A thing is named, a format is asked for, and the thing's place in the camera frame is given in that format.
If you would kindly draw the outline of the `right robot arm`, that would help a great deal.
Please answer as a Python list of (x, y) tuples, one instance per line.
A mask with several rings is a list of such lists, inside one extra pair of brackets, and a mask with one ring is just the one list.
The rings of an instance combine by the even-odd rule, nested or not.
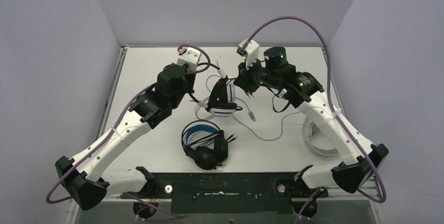
[(242, 61), (234, 84), (248, 95), (259, 87), (276, 90), (279, 97), (313, 122), (338, 151), (338, 164), (308, 165), (300, 171), (294, 188), (301, 196), (327, 186), (356, 193), (389, 154), (384, 144), (375, 144), (358, 134), (341, 110), (329, 104), (326, 90), (312, 74), (298, 71), (288, 63), (284, 47), (265, 50), (264, 62)]

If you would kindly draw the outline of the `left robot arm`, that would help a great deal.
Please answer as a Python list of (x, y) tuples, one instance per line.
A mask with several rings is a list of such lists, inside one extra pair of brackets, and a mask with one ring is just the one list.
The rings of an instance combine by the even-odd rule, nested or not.
[(130, 101), (112, 128), (82, 152), (56, 161), (60, 184), (82, 210), (94, 208), (109, 195), (153, 193), (155, 182), (143, 166), (108, 174), (105, 170), (138, 138), (171, 116), (184, 95), (192, 92), (194, 81), (190, 64), (165, 66), (157, 81)]

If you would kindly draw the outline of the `grey white headphones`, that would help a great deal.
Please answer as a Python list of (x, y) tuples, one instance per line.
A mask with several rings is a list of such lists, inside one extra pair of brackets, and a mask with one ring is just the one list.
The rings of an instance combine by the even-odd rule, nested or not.
[(305, 118), (302, 128), (304, 143), (315, 153), (324, 157), (338, 156), (339, 152), (327, 139), (324, 133), (308, 117)]

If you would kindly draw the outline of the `black headphones with blue band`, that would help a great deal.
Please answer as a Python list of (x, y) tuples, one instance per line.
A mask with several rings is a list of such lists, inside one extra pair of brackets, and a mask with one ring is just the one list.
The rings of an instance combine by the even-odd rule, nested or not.
[(181, 132), (181, 145), (185, 155), (202, 170), (215, 170), (228, 159), (229, 139), (208, 120), (188, 123)]

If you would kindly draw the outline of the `white and black headphones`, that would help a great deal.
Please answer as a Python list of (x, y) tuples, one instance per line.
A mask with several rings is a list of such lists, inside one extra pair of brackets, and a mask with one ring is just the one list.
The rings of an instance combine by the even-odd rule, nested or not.
[(198, 107), (205, 109), (214, 117), (230, 117), (235, 112), (242, 111), (243, 108), (235, 102), (235, 78), (229, 77), (218, 65), (199, 63), (197, 66), (201, 65), (214, 67), (220, 78), (213, 86), (206, 102), (198, 100), (193, 94), (189, 94), (192, 101), (196, 102)]

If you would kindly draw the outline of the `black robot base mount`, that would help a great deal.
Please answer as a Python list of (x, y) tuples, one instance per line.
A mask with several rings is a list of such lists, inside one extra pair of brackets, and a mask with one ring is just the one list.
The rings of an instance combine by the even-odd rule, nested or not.
[(154, 173), (134, 195), (165, 200), (175, 214), (291, 214), (293, 200), (314, 189), (295, 180), (295, 172)]

